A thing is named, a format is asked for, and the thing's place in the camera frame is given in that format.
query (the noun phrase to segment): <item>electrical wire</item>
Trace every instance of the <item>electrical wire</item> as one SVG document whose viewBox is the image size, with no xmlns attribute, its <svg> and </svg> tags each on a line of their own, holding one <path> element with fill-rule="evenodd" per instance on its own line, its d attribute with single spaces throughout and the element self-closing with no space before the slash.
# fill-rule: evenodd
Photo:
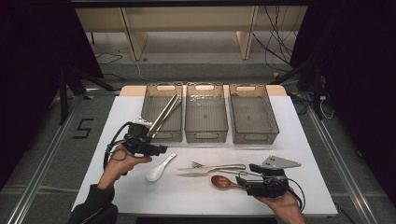
<svg viewBox="0 0 396 224">
<path fill-rule="evenodd" d="M 277 55 L 275 52 L 271 51 L 270 49 L 268 49 L 267 46 L 264 46 L 264 44 L 259 40 L 259 38 L 257 38 L 257 36 L 253 33 L 254 38 L 257 40 L 257 42 L 259 42 L 260 46 L 262 46 L 262 48 L 264 48 L 265 50 L 269 51 L 270 53 L 272 53 L 274 56 L 276 56 L 280 61 L 289 64 L 288 61 L 286 61 L 285 59 L 281 58 L 279 55 Z"/>
<path fill-rule="evenodd" d="M 113 76 L 113 77 L 117 77 L 117 78 L 121 79 L 122 81 L 125 81 L 125 78 L 119 77 L 119 76 L 117 76 L 116 74 L 113 74 L 113 73 L 104 73 L 103 75 L 104 75 L 104 76 Z"/>
<path fill-rule="evenodd" d="M 291 27 L 289 34 L 288 34 L 283 40 L 286 40 L 286 39 L 291 35 L 291 33 L 294 33 L 294 35 L 297 37 L 297 34 L 296 34 L 296 32 L 294 31 L 294 28 L 296 27 L 297 21 L 298 21 L 298 19 L 300 18 L 301 9 L 302 9 L 302 6 L 300 6 L 300 9 L 299 9 L 298 14 L 297 14 L 297 18 L 296 18 L 296 20 L 295 20 L 295 23 L 294 23 L 293 26 Z"/>
<path fill-rule="evenodd" d="M 285 48 L 286 52 L 289 54 L 289 57 L 291 57 L 291 54 L 290 54 L 290 51 L 291 51 L 291 50 L 288 49 L 288 48 L 286 47 L 283 38 L 281 38 L 280 35 L 279 35 L 279 27 L 278 27 L 279 12 L 280 12 L 280 6 L 277 6 L 277 7 L 276 7 L 276 23 L 275 23 L 275 26 L 276 26 L 276 35 L 277 35 L 278 40 L 279 40 L 279 41 L 278 41 L 278 43 L 279 43 L 279 49 L 280 49 L 280 52 L 282 53 L 282 55 L 283 55 L 284 58 L 286 58 L 286 56 L 285 56 L 285 54 L 283 53 L 282 46 Z"/>
<path fill-rule="evenodd" d="M 269 67 L 273 68 L 273 67 L 272 67 L 271 65 L 269 65 L 269 63 L 267 62 L 267 51 L 272 52 L 271 50 L 269 50 L 269 45 L 270 45 L 270 43 L 271 43 L 272 38 L 274 38 L 277 42 L 279 42 L 279 40 L 277 40 L 276 37 L 274 36 L 274 31 L 271 31 L 270 33 L 271 33 L 270 38 L 268 38 L 267 45 L 266 45 L 265 48 L 264 48 L 264 49 L 265 49 L 265 54 L 264 54 L 264 56 L 265 56 L 265 62 L 267 63 L 267 65 L 268 65 Z M 276 56 L 278 59 L 281 59 L 281 57 L 280 57 L 278 54 L 274 53 L 274 52 L 272 52 L 272 55 L 273 55 L 273 56 L 271 57 L 271 63 L 274 65 L 275 68 L 277 68 L 276 65 L 274 64 L 274 56 Z M 286 57 L 284 57 L 283 59 L 281 59 L 281 61 L 284 62 L 284 63 L 286 63 L 286 64 L 289 64 L 289 62 L 287 61 Z"/>
<path fill-rule="evenodd" d="M 324 102 L 324 100 L 321 100 L 321 101 L 320 101 L 320 110 L 321 110 L 323 116 L 324 116 L 326 119 L 332 119 L 332 117 L 334 116 L 334 109 L 332 110 L 331 115 L 330 115 L 329 117 L 327 117 L 326 113 L 324 112 L 324 110 L 323 110 L 323 108 L 322 108 L 323 102 Z"/>
<path fill-rule="evenodd" d="M 282 40 L 285 40 L 285 38 L 283 38 L 283 23 L 285 22 L 288 9 L 289 9 L 289 6 L 286 7 L 285 12 L 283 13 L 282 23 L 280 23 L 280 30 L 282 31 Z"/>
<path fill-rule="evenodd" d="M 304 115 L 308 111 L 308 107 L 313 104 L 313 101 L 307 101 L 305 99 L 302 99 L 298 97 L 296 94 L 288 92 L 287 95 L 291 98 L 291 101 L 295 104 L 301 104 L 303 106 L 303 109 L 301 109 L 299 112 L 297 112 L 297 115 Z"/>
<path fill-rule="evenodd" d="M 279 35 L 279 31 L 278 31 L 278 26 L 277 26 L 277 18 L 279 17 L 279 7 L 276 7 L 276 23 L 273 23 L 273 20 L 271 19 L 270 14 L 268 13 L 267 7 L 264 7 L 265 12 L 267 14 L 268 20 L 271 23 L 271 26 L 273 27 L 273 31 L 271 32 L 271 35 L 274 37 L 274 39 L 278 42 L 279 45 L 279 49 L 281 51 L 282 56 L 284 57 L 284 59 L 286 60 L 286 56 L 283 53 L 282 47 L 285 48 L 286 51 L 290 50 L 289 48 L 286 47 L 285 43 L 283 42 L 282 38 Z"/>
<path fill-rule="evenodd" d="M 164 82 L 164 81 L 160 81 L 160 80 L 154 80 L 154 79 L 149 79 L 149 78 L 143 77 L 143 76 L 142 76 L 142 73 L 141 73 L 141 70 L 140 70 L 139 63 L 137 63 L 136 61 L 134 61 L 134 63 L 136 64 L 136 67 L 137 67 L 137 70 L 138 70 L 138 75 L 139 75 L 139 77 L 140 77 L 142 80 L 149 81 L 149 82 Z M 189 81 L 186 81 L 186 80 L 179 80 L 179 81 L 173 81 L 173 82 L 184 82 L 184 83 L 186 83 L 186 82 L 189 82 Z"/>
<path fill-rule="evenodd" d="M 111 55 L 111 56 L 116 56 L 116 57 L 118 57 L 118 58 L 115 59 L 115 60 L 113 60 L 113 61 L 110 61 L 110 62 L 108 62 L 108 63 L 99 63 L 99 64 L 110 64 L 110 63 L 114 63 L 114 62 L 116 62 L 116 61 L 118 61 L 118 60 L 120 60 L 120 59 L 122 58 L 122 55 L 120 55 L 120 54 L 112 54 L 112 53 L 104 52 L 104 53 L 101 53 L 101 54 L 99 54 L 98 56 L 96 56 L 96 59 L 98 59 L 98 58 L 100 58 L 100 57 L 102 57 L 103 55 L 106 55 L 106 54 Z"/>
<path fill-rule="evenodd" d="M 119 141 L 116 142 L 118 136 L 120 135 L 120 133 L 122 132 L 122 130 L 123 130 L 126 126 L 131 125 L 131 124 L 132 124 L 131 121 L 128 121 L 128 122 L 124 123 L 124 124 L 119 128 L 119 130 L 116 132 L 116 135 L 114 135 L 114 137 L 113 137 L 113 139 L 111 140 L 110 144 L 108 144 L 108 145 L 106 146 L 105 156 L 104 156 L 104 159 L 103 159 L 103 169 L 104 169 L 104 170 L 105 170 L 105 168 L 106 168 L 106 166 L 107 166 L 108 157 L 109 157 L 110 154 L 111 154 L 112 148 L 116 145 L 116 143 L 120 143 L 120 142 L 122 141 L 122 140 L 119 140 Z"/>
<path fill-rule="evenodd" d="M 295 181 L 295 180 L 293 180 L 293 179 L 290 179 L 290 178 L 288 178 L 288 180 L 290 180 L 291 182 L 293 182 L 294 184 L 296 184 L 297 187 L 300 189 L 301 194 L 303 195 L 303 200 L 301 200 L 300 197 L 299 197 L 291 188 L 288 188 L 288 192 L 290 192 L 294 197 L 297 198 L 297 201 L 300 202 L 300 210 L 303 212 L 303 210 L 305 209 L 305 203 L 306 203 L 304 191 L 303 191 L 303 189 L 301 188 L 301 186 L 297 183 L 297 181 Z"/>
<path fill-rule="evenodd" d="M 335 201 L 332 201 L 339 212 L 344 214 L 347 219 L 349 219 L 350 223 L 356 224 L 356 222 L 352 219 L 352 217 Z"/>
</svg>

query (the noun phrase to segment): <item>hand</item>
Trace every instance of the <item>hand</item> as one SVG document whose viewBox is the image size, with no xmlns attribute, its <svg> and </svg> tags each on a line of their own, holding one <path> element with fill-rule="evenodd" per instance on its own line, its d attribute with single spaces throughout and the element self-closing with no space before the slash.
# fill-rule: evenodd
<svg viewBox="0 0 396 224">
<path fill-rule="evenodd" d="M 282 196 L 277 198 L 255 198 L 260 202 L 267 204 L 284 222 L 305 223 L 297 200 L 290 192 L 286 191 Z"/>
<path fill-rule="evenodd" d="M 134 167 L 139 163 L 147 163 L 152 161 L 151 157 L 136 157 L 132 155 L 123 145 L 116 146 L 113 151 L 113 156 L 117 157 L 119 154 L 123 156 L 124 153 L 127 154 L 125 160 L 115 161 L 110 159 L 108 161 L 105 171 L 99 180 L 97 188 L 109 190 L 113 187 L 116 180 L 120 179 L 122 174 L 134 169 Z"/>
</svg>

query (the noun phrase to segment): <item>gray floor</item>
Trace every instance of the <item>gray floor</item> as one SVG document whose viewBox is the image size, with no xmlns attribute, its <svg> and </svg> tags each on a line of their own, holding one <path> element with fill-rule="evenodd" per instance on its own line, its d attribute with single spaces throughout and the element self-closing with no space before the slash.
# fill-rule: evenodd
<svg viewBox="0 0 396 224">
<path fill-rule="evenodd" d="M 266 44 L 268 33 L 257 33 L 257 37 Z M 292 49 L 295 36 L 288 37 L 287 45 Z M 276 50 L 278 45 L 270 44 Z M 134 84 L 146 84 L 150 81 L 221 81 L 223 83 L 241 82 L 269 82 L 274 79 L 277 70 L 290 69 L 286 64 L 273 58 L 253 41 L 248 60 L 241 60 L 239 48 L 234 33 L 152 33 L 144 49 L 142 60 L 135 63 L 131 60 L 123 34 L 95 34 L 95 53 L 108 52 L 119 54 L 121 59 L 114 63 L 102 64 L 105 74 L 104 81 L 116 87 Z M 99 63 L 108 63 L 119 56 L 102 55 Z M 295 84 L 298 77 L 293 77 L 283 85 L 287 91 L 297 91 Z M 39 183 L 37 192 L 31 203 L 25 205 L 22 223 L 65 223 L 70 215 L 70 208 L 77 197 L 78 189 L 91 162 L 96 143 L 106 123 L 106 118 L 117 92 L 98 90 L 90 82 L 84 82 L 89 91 L 86 96 L 75 97 L 70 94 L 71 114 L 70 122 L 60 126 L 60 103 L 54 99 L 49 108 L 45 122 L 35 137 L 32 147 L 26 151 L 20 163 L 15 168 L 12 177 L 0 192 L 0 223 L 7 223 L 13 214 L 14 208 L 28 186 L 31 186 L 37 169 L 44 162 L 43 158 L 54 150 L 52 139 L 57 132 L 64 132 L 63 139 L 55 148 L 56 153 L 48 161 L 43 179 Z M 296 112 L 304 106 L 295 103 Z M 332 111 L 327 105 L 326 111 Z M 331 119 L 324 119 L 320 126 L 316 125 L 315 116 L 308 110 L 299 116 L 308 142 L 318 162 L 333 200 L 352 217 L 356 223 L 367 223 L 361 216 L 359 208 L 343 176 L 337 171 L 328 146 L 318 130 L 326 129 L 332 139 L 332 149 L 340 152 L 346 167 L 351 173 L 362 196 L 368 203 L 370 212 L 375 216 L 377 223 L 395 223 L 395 207 L 387 195 L 378 185 L 375 177 L 365 164 L 364 160 L 356 155 L 355 146 L 349 134 L 336 114 Z M 82 127 L 91 128 L 87 138 L 78 139 L 86 131 L 79 131 L 78 126 L 82 119 Z M 120 215 L 118 223 L 134 223 L 135 217 Z M 307 223 L 350 223 L 347 216 L 340 212 L 331 218 L 307 218 Z"/>
</svg>

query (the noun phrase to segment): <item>black cable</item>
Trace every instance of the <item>black cable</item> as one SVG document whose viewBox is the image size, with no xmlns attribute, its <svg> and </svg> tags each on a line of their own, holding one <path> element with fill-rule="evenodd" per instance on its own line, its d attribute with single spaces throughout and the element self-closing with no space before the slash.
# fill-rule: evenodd
<svg viewBox="0 0 396 224">
<path fill-rule="evenodd" d="M 290 179 L 290 178 L 288 178 L 288 180 L 291 180 L 294 184 L 296 184 L 296 185 L 298 186 L 298 188 L 300 189 L 301 194 L 303 195 L 303 202 L 304 202 L 304 205 L 303 205 L 302 208 L 301 208 L 301 211 L 303 212 L 303 210 L 305 209 L 305 194 L 304 194 L 304 191 L 303 191 L 303 189 L 301 188 L 301 186 L 300 186 L 295 180 Z M 297 194 L 294 193 L 294 191 L 291 190 L 291 188 L 289 188 L 288 191 L 289 191 L 291 194 L 293 194 L 294 197 L 297 196 Z"/>
<path fill-rule="evenodd" d="M 291 35 L 291 33 L 294 33 L 294 35 L 297 36 L 296 32 L 294 31 L 294 27 L 297 25 L 297 20 L 300 18 L 301 8 L 302 8 L 302 7 L 300 7 L 300 9 L 299 9 L 299 11 L 298 11 L 298 14 L 297 14 L 297 18 L 296 18 L 296 20 L 295 20 L 295 23 L 294 23 L 293 26 L 291 27 L 291 30 L 290 30 L 289 34 L 284 38 L 284 40 L 287 39 L 287 38 Z"/>
<path fill-rule="evenodd" d="M 339 209 L 339 211 L 341 211 L 341 213 L 343 213 L 347 219 L 349 219 L 350 223 L 352 224 L 356 224 L 356 222 L 352 219 L 352 217 L 335 201 L 332 201 L 334 203 L 334 205 Z"/>
<path fill-rule="evenodd" d="M 121 79 L 122 81 L 125 81 L 125 78 L 123 78 L 123 77 L 119 77 L 119 76 L 117 76 L 116 74 L 112 74 L 112 73 L 105 73 L 105 74 L 103 74 L 104 76 L 113 76 L 113 77 L 117 77 L 117 78 L 119 78 L 119 79 Z"/>
<path fill-rule="evenodd" d="M 283 38 L 283 22 L 284 22 L 284 20 L 283 20 L 282 23 L 280 24 L 280 31 L 282 32 L 282 37 L 280 37 L 280 35 L 279 35 L 279 28 L 278 28 L 278 25 L 276 25 L 277 35 L 278 35 L 278 37 L 279 37 L 279 41 L 281 42 L 282 46 L 285 48 L 286 52 L 289 54 L 289 57 L 291 58 L 291 52 L 292 52 L 292 50 L 289 49 L 288 47 L 286 47 L 286 45 L 285 45 L 285 39 Z"/>
<path fill-rule="evenodd" d="M 285 40 L 286 38 L 283 38 L 283 23 L 285 22 L 286 19 L 286 13 L 289 10 L 289 6 L 286 7 L 285 9 L 285 13 L 283 13 L 283 19 L 282 19 L 282 23 L 280 23 L 280 30 L 282 31 L 282 40 Z"/>
<path fill-rule="evenodd" d="M 106 147 L 106 152 L 105 152 L 105 156 L 104 156 L 104 159 L 103 159 L 103 169 L 105 169 L 106 166 L 107 166 L 108 157 L 110 156 L 111 148 L 113 148 L 113 147 L 116 145 L 116 143 L 120 142 L 120 141 L 117 141 L 117 142 L 116 142 L 117 137 L 120 135 L 120 133 L 122 132 L 122 130 L 123 130 L 126 126 L 131 125 L 131 124 L 132 124 L 131 121 L 128 121 L 128 122 L 126 122 L 125 124 L 123 124 L 123 125 L 119 128 L 119 130 L 117 131 L 116 135 L 114 135 L 114 137 L 113 137 L 113 139 L 111 140 L 110 144 L 107 145 L 107 147 Z"/>
<path fill-rule="evenodd" d="M 308 107 L 313 104 L 313 101 L 308 101 L 298 97 L 296 94 L 288 92 L 287 95 L 290 97 L 291 101 L 294 103 L 301 104 L 303 109 L 297 112 L 297 115 L 304 115 L 308 111 Z"/>
<path fill-rule="evenodd" d="M 283 54 L 283 51 L 282 51 L 282 47 L 281 47 L 281 46 L 283 46 L 283 48 L 285 48 L 286 50 L 290 50 L 290 51 L 291 51 L 291 49 L 288 49 L 288 48 L 286 47 L 286 45 L 283 43 L 283 40 L 280 38 L 279 32 L 278 32 L 278 30 L 277 30 L 277 28 L 276 28 L 277 25 L 276 25 L 276 26 L 274 25 L 274 23 L 273 23 L 273 21 L 272 21 L 272 19 L 271 19 L 271 17 L 270 17 L 270 14 L 268 13 L 267 7 L 264 7 L 264 9 L 265 9 L 265 12 L 267 13 L 268 20 L 271 22 L 271 25 L 272 25 L 272 27 L 273 27 L 273 32 L 271 32 L 271 35 L 272 35 L 272 36 L 274 37 L 274 39 L 279 43 L 280 51 L 281 51 L 281 53 L 282 53 L 282 55 L 283 55 L 283 57 L 285 58 L 285 61 L 286 61 L 286 57 L 285 57 L 285 55 Z"/>
<path fill-rule="evenodd" d="M 303 212 L 303 202 L 301 201 L 301 198 L 291 188 L 288 188 L 287 190 L 294 196 L 294 198 L 297 199 L 299 207 L 300 207 L 300 211 Z"/>
<path fill-rule="evenodd" d="M 262 48 L 264 48 L 265 50 L 268 50 L 270 53 L 272 53 L 274 56 L 276 56 L 279 60 L 281 60 L 284 63 L 288 63 L 288 61 L 282 59 L 279 55 L 277 55 L 275 52 L 271 51 L 270 49 L 268 49 L 268 47 L 264 46 L 264 44 L 259 40 L 259 38 L 257 38 L 257 36 L 253 33 L 254 38 L 257 40 L 257 42 L 259 42 L 260 46 L 262 46 Z"/>
<path fill-rule="evenodd" d="M 99 63 L 99 64 L 110 64 L 110 63 L 114 63 L 114 62 L 116 62 L 116 61 L 118 61 L 119 59 L 122 58 L 122 55 L 120 55 L 120 54 L 111 54 L 111 53 L 104 52 L 104 53 L 101 53 L 101 54 L 99 54 L 98 56 L 96 56 L 96 59 L 102 57 L 102 55 L 105 55 L 105 54 L 108 54 L 108 55 L 111 55 L 111 56 L 116 56 L 116 57 L 119 57 L 119 58 L 117 58 L 117 59 L 115 59 L 115 60 L 113 60 L 113 61 L 110 61 L 110 62 L 108 62 L 108 63 Z"/>
<path fill-rule="evenodd" d="M 272 38 L 275 38 L 275 36 L 273 35 L 273 31 L 271 31 L 270 32 L 271 33 L 271 35 L 270 35 L 270 37 L 268 38 L 268 41 L 267 41 L 267 45 L 265 46 L 265 53 L 264 53 L 264 60 L 265 60 L 265 64 L 267 64 L 267 66 L 268 67 L 270 67 L 270 68 L 272 68 L 272 69 L 277 69 L 277 66 L 274 64 L 274 67 L 273 66 L 271 66 L 268 62 L 267 62 L 267 51 L 270 51 L 270 52 L 272 52 L 270 49 L 269 49 L 269 45 L 270 45 L 270 43 L 271 43 L 271 39 Z M 273 54 L 273 57 L 272 57 L 272 59 L 271 59 L 271 63 L 274 63 L 274 61 L 273 61 L 273 59 L 274 59 L 274 55 L 276 55 L 276 57 L 278 58 L 278 59 L 280 59 L 281 61 L 283 61 L 284 63 L 288 63 L 286 60 L 284 60 L 284 59 L 282 59 L 282 58 L 280 58 L 276 53 L 272 53 Z"/>
</svg>

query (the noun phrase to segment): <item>kitchen utensil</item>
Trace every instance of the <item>kitchen utensil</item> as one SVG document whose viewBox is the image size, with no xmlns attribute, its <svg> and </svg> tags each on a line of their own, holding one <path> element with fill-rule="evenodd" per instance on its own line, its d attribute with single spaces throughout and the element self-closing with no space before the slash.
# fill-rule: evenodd
<svg viewBox="0 0 396 224">
<path fill-rule="evenodd" d="M 201 168 L 201 167 L 206 167 L 205 165 L 198 163 L 196 161 L 193 161 L 191 163 L 192 168 Z M 222 173 L 227 173 L 227 174 L 234 174 L 234 175 L 246 175 L 245 171 L 232 171 L 232 170 L 218 170 L 219 172 Z"/>
<path fill-rule="evenodd" d="M 229 165 L 219 165 L 219 166 L 206 166 L 201 168 L 182 168 L 178 169 L 180 171 L 196 173 L 196 174 L 206 174 L 209 171 L 214 170 L 245 170 L 247 167 L 245 164 L 229 164 Z"/>
<path fill-rule="evenodd" d="M 219 189 L 228 189 L 232 187 L 245 189 L 244 187 L 235 184 L 233 181 L 223 175 L 214 175 L 210 180 L 212 181 L 212 184 Z"/>
<path fill-rule="evenodd" d="M 155 133 L 156 131 L 160 130 L 160 128 L 161 128 L 161 126 L 163 126 L 163 123 L 166 120 L 166 118 L 181 103 L 180 99 L 181 99 L 181 96 L 179 96 L 179 95 L 174 95 L 171 98 L 171 100 L 168 102 L 168 104 L 163 109 L 163 112 L 161 112 L 160 116 L 158 116 L 158 118 L 152 123 L 152 125 L 149 129 L 149 133 Z"/>
<path fill-rule="evenodd" d="M 163 174 L 163 170 L 165 169 L 166 164 L 168 164 L 168 162 L 171 161 L 176 156 L 177 156 L 176 153 L 172 153 L 168 158 L 166 158 L 165 161 L 163 161 L 163 163 L 161 163 L 160 165 L 149 170 L 146 173 L 146 179 L 148 181 L 158 180 L 161 177 L 161 175 Z"/>
</svg>

